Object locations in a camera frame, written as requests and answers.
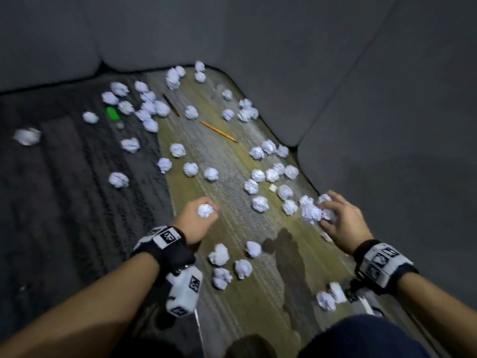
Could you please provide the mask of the person's right forearm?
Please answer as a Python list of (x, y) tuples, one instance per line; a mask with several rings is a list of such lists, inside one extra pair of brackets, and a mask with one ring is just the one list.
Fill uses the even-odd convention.
[(396, 298), (452, 356), (477, 358), (477, 312), (414, 272), (397, 282)]

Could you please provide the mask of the person's left forearm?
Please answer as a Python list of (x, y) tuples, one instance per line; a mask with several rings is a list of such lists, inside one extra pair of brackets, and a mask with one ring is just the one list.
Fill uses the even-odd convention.
[(0, 358), (108, 358), (160, 271), (139, 253), (17, 332)]

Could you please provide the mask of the person's left hand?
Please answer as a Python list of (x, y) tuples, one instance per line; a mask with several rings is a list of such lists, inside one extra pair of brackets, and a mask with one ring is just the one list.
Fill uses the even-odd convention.
[[(212, 213), (207, 218), (199, 216), (201, 205), (212, 206)], [(189, 201), (175, 217), (172, 226), (179, 229), (185, 236), (188, 245), (200, 242), (218, 220), (218, 205), (207, 197)]]

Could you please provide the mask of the yellow pencil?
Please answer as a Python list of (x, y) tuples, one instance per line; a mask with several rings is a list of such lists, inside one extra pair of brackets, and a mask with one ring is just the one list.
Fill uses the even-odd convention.
[(212, 130), (212, 131), (214, 131), (214, 132), (217, 132), (217, 133), (220, 134), (221, 136), (224, 136), (225, 138), (228, 138), (229, 140), (231, 140), (231, 141), (233, 141), (233, 142), (235, 142), (235, 143), (238, 143), (238, 140), (237, 140), (236, 138), (234, 138), (234, 137), (228, 135), (227, 133), (225, 133), (225, 132), (219, 130), (218, 128), (216, 128), (216, 127), (210, 125), (209, 123), (206, 123), (205, 121), (203, 121), (203, 120), (201, 120), (201, 119), (199, 120), (199, 122), (200, 122), (202, 125), (204, 125), (204, 126), (206, 126), (207, 128), (209, 128), (210, 130)]

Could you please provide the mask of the grey fabric sofa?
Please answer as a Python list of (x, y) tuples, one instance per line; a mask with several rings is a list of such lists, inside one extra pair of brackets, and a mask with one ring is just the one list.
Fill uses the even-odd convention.
[(477, 0), (0, 0), (0, 91), (197, 60), (477, 309)]

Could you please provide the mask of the scattered white paper balls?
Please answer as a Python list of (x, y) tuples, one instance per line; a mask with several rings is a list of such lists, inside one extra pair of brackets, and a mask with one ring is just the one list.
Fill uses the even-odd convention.
[[(138, 91), (147, 91), (147, 93), (152, 93), (152, 91), (147, 90), (147, 85), (143, 82), (138, 82), (141, 84), (140, 89)], [(123, 85), (122, 83), (119, 83), (118, 86), (113, 86), (111, 84), (111, 88), (113, 91), (107, 91), (103, 93), (103, 100), (106, 104), (109, 104), (111, 106), (119, 105), (120, 106), (120, 111), (122, 112), (124, 108), (121, 107), (122, 104), (128, 104), (130, 105), (129, 102), (127, 101), (120, 101), (117, 96), (127, 96), (128, 93), (128, 88)], [(152, 105), (155, 107), (159, 107), (159, 103), (162, 103), (164, 105), (164, 108), (169, 108), (166, 104), (163, 102), (159, 101), (154, 101), (151, 102)], [(159, 113), (160, 116), (166, 116), (166, 114), (162, 114), (162, 110), (164, 108), (160, 108), (161, 112)], [(144, 128), (148, 132), (158, 132), (158, 124), (155, 119), (153, 119), (150, 114), (148, 113), (148, 110), (140, 109), (137, 111), (134, 111), (132, 105), (131, 105), (131, 113), (135, 112), (135, 114), (138, 116), (138, 118), (141, 120)], [(99, 117), (92, 112), (85, 112), (83, 114), (83, 119), (85, 122), (89, 124), (97, 124), (99, 122)], [(36, 130), (34, 128), (28, 128), (28, 129), (18, 129), (15, 131), (15, 134), (13, 138), (19, 142), (21, 145), (24, 146), (31, 146), (39, 143), (41, 137), (41, 132), (39, 130)], [(137, 138), (129, 138), (129, 139), (124, 139), (121, 141), (121, 146), (122, 149), (130, 152), (130, 153), (135, 153), (137, 150), (140, 149), (140, 143)], [(186, 150), (185, 147), (182, 144), (171, 144), (170, 146), (170, 152), (172, 153), (172, 156), (174, 158), (180, 158), (186, 156)], [(263, 196), (258, 196), (259, 192), (259, 183), (258, 182), (263, 182), (265, 180), (269, 182), (275, 182), (275, 180), (278, 180), (280, 176), (286, 175), (287, 177), (290, 178), (295, 178), (298, 176), (299, 172), (298, 169), (295, 168), (294, 166), (287, 166), (284, 167), (282, 164), (276, 164), (276, 166), (280, 165), (281, 169), (278, 170), (277, 167), (269, 168), (265, 173), (261, 170), (254, 170), (252, 171), (252, 178), (247, 180), (244, 183), (244, 190), (252, 196), (252, 208), (257, 211), (257, 212), (265, 212), (266, 210), (269, 209), (269, 204), (268, 200), (263, 197)], [(162, 174), (166, 174), (169, 172), (172, 168), (172, 161), (169, 158), (161, 157), (157, 163), (158, 168), (160, 169)], [(199, 172), (199, 167), (196, 163), (193, 162), (186, 162), (183, 165), (183, 172), (188, 178), (192, 178), (196, 176)], [(217, 181), (219, 178), (219, 174), (217, 169), (215, 168), (206, 168), (204, 172), (204, 178), (207, 181), (214, 182)], [(114, 186), (115, 188), (125, 188), (129, 186), (129, 179), (128, 177), (120, 172), (113, 172), (110, 174), (109, 177), (109, 183)], [(283, 200), (283, 205), (282, 205), (282, 210), (287, 216), (292, 216), (298, 211), (298, 205), (292, 200), (294, 192), (291, 190), (289, 186), (282, 185), (279, 186), (277, 189), (277, 195), (281, 200)], [(303, 196), (299, 200), (299, 205), (302, 211), (302, 216), (305, 220), (314, 223), (318, 222), (319, 219), (321, 218), (321, 210), (313, 204), (313, 198), (308, 197), (308, 196)], [(178, 236), (178, 232), (174, 230), (174, 228), (167, 228), (167, 227), (159, 227), (155, 228), (154, 231), (162, 231), (164, 230), (164, 233), (170, 232), (172, 233), (173, 236)], [(159, 232), (151, 232), (148, 233), (148, 235), (145, 238), (142, 238), (138, 245), (138, 247), (142, 242), (148, 242), (148, 241), (156, 241), (158, 242), (161, 240), (161, 236), (159, 236)], [(247, 253), (250, 255), (252, 258), (256, 258), (259, 256), (261, 252), (261, 246), (252, 241), (247, 242)], [(229, 255), (228, 255), (228, 250), (223, 244), (218, 244), (216, 245), (214, 251), (209, 255), (209, 260), (212, 263), (212, 265), (215, 266), (222, 266), (224, 265), (228, 260), (229, 260)], [(246, 259), (241, 259), (239, 261), (235, 262), (235, 270), (236, 273), (238, 274), (238, 277), (240, 280), (243, 280), (246, 277), (249, 277), (252, 273), (252, 265), (250, 262)], [(233, 277), (231, 273), (222, 267), (216, 267), (214, 270), (214, 276), (212, 277), (212, 285), (219, 289), (219, 290), (224, 290), (227, 288), (228, 284), (233, 280)], [(330, 287), (330, 293), (328, 292), (319, 292), (316, 295), (317, 302), (319, 306), (325, 310), (325, 311), (334, 311), (336, 309), (336, 303), (342, 303), (346, 302), (347, 299), (344, 296), (343, 290), (341, 289), (340, 285), (338, 283), (331, 283)]]

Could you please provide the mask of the person's right hand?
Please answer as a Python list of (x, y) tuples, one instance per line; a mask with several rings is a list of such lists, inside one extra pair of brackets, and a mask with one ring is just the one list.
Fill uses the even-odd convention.
[(333, 211), (336, 218), (333, 223), (320, 220), (319, 225), (342, 252), (353, 255), (361, 244), (373, 240), (373, 235), (358, 207), (332, 190), (327, 194), (331, 200), (325, 200), (319, 207)]

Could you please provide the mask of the dark blue trousers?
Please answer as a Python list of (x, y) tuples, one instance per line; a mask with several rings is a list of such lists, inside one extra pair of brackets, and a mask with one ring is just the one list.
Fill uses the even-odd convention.
[[(223, 358), (279, 358), (265, 338), (253, 334), (236, 340)], [(282, 358), (431, 358), (418, 341), (397, 325), (370, 314), (340, 320), (313, 337), (294, 356)]]

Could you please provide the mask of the dark red pencil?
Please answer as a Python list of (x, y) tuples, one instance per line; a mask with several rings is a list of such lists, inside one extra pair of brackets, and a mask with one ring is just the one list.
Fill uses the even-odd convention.
[(179, 110), (172, 104), (172, 102), (170, 101), (170, 99), (166, 96), (165, 93), (162, 93), (162, 97), (164, 99), (164, 102), (169, 106), (169, 108), (174, 112), (174, 114), (176, 114), (177, 117), (180, 117), (181, 114), (179, 112)]

